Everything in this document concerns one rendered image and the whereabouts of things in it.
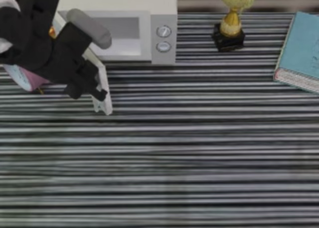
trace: microwave knob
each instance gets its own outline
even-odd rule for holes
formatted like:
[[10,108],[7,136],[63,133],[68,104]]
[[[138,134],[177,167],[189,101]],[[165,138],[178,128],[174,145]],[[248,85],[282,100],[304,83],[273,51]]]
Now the microwave knob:
[[168,42],[160,42],[157,45],[157,49],[159,52],[169,52],[171,49],[171,45]]
[[168,26],[159,27],[157,34],[159,37],[169,37],[171,35],[171,29]]

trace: trophy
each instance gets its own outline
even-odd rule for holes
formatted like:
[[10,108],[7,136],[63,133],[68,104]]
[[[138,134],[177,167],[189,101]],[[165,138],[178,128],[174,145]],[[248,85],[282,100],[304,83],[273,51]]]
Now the trophy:
[[250,8],[254,0],[223,0],[230,7],[230,12],[216,24],[212,35],[216,47],[220,52],[241,49],[244,46],[245,33],[241,27],[239,13],[245,8]]

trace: white microwave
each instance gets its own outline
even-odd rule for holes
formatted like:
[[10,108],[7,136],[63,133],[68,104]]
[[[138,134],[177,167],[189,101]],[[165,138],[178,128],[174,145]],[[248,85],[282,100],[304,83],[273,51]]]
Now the white microwave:
[[109,49],[90,47],[101,61],[175,64],[177,0],[60,0],[57,13],[65,19],[73,8],[111,32]]

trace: trophy cup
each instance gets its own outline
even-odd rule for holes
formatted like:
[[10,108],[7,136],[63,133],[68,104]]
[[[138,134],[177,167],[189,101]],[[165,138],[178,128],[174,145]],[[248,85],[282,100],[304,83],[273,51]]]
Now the trophy cup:
[[241,49],[244,46],[245,33],[241,28],[239,14],[245,8],[250,8],[254,0],[223,0],[230,7],[230,12],[216,24],[212,35],[220,52]]

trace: blue book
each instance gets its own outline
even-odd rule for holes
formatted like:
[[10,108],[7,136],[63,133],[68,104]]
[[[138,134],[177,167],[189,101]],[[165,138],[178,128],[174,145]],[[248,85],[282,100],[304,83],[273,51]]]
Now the blue book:
[[319,16],[298,12],[275,71],[275,81],[319,93]]

